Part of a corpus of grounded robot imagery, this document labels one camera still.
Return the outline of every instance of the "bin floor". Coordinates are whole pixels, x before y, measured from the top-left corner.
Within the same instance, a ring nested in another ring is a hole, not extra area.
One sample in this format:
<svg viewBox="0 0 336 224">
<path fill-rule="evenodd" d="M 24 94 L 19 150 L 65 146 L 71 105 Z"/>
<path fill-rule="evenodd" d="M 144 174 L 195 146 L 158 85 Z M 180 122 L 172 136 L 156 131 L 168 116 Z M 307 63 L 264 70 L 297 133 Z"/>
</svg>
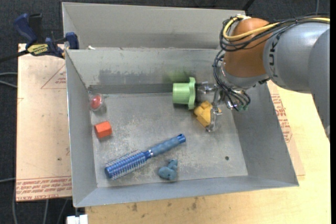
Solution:
<svg viewBox="0 0 336 224">
<path fill-rule="evenodd" d="M 107 111 L 91 114 L 92 124 L 109 121 L 113 133 L 97 139 L 94 129 L 93 151 L 98 187 L 164 182 L 160 167 L 178 160 L 176 180 L 247 175 L 232 112 L 223 108 L 217 119 L 218 130 L 207 132 L 193 110 L 173 105 L 172 93 L 106 94 Z M 157 143 L 183 133 L 186 142 L 157 157 L 145 166 L 118 178 L 108 179 L 105 164 L 134 150 L 146 151 Z"/>
</svg>

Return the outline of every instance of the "gray bin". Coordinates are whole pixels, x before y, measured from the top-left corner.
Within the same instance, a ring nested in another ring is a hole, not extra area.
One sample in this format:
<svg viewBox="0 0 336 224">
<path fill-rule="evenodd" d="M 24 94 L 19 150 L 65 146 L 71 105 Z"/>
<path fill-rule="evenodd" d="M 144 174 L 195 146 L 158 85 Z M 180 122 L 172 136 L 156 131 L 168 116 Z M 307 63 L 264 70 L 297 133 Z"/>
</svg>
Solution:
<svg viewBox="0 0 336 224">
<path fill-rule="evenodd" d="M 192 110 L 172 103 L 173 83 L 189 77 L 214 82 L 212 64 L 222 22 L 243 12 L 76 3 L 62 7 L 65 33 L 74 31 L 80 40 L 79 50 L 66 53 L 75 207 L 298 186 L 267 85 L 248 90 L 252 101 L 247 111 L 222 108 L 219 129 L 212 133 Z M 89 92 L 104 94 L 105 114 L 90 111 Z M 93 125 L 105 120 L 113 134 L 99 140 Z M 186 143 L 122 178 L 106 178 L 106 162 L 180 133 Z M 178 177 L 168 182 L 157 172 L 172 158 L 178 159 Z"/>
</svg>

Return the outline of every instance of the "yellow object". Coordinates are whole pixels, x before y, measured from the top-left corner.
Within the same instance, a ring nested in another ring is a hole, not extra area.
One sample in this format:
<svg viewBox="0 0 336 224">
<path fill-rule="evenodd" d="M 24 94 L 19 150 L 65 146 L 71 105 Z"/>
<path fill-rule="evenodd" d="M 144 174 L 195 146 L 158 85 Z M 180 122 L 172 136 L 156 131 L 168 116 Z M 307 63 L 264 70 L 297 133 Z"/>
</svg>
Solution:
<svg viewBox="0 0 336 224">
<path fill-rule="evenodd" d="M 211 108 L 212 105 L 208 101 L 204 101 L 194 109 L 194 114 L 197 116 L 196 119 L 203 127 L 207 127 L 211 123 Z"/>
</svg>

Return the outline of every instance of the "hairbrush handle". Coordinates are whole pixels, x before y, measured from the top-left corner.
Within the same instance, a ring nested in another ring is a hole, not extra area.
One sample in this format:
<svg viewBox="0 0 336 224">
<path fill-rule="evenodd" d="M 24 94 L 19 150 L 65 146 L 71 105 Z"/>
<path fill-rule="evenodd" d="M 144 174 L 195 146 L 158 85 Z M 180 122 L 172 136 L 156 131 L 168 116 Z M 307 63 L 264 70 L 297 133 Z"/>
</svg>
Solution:
<svg viewBox="0 0 336 224">
<path fill-rule="evenodd" d="M 185 136 L 183 134 L 178 135 L 177 137 L 173 137 L 169 140 L 166 140 L 158 145 L 153 146 L 150 150 L 148 150 L 151 154 L 151 157 L 158 156 L 159 154 L 165 153 L 172 148 L 182 144 L 185 142 Z"/>
</svg>

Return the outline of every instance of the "blue clamp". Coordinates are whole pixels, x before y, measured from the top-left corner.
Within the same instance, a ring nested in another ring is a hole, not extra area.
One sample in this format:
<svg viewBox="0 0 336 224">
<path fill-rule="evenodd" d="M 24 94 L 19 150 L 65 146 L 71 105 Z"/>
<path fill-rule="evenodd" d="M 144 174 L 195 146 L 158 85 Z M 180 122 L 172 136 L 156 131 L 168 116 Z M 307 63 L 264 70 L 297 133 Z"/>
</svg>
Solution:
<svg viewBox="0 0 336 224">
<path fill-rule="evenodd" d="M 26 44 L 26 51 L 33 56 L 50 55 L 59 58 L 64 58 L 64 50 L 58 47 L 57 42 L 67 41 L 67 49 L 79 49 L 77 35 L 74 32 L 66 33 L 65 38 L 53 40 L 49 37 L 45 39 L 44 43 L 37 43 L 37 36 L 29 26 L 28 14 L 24 13 L 14 20 L 14 28 L 19 34 L 28 39 Z"/>
</svg>

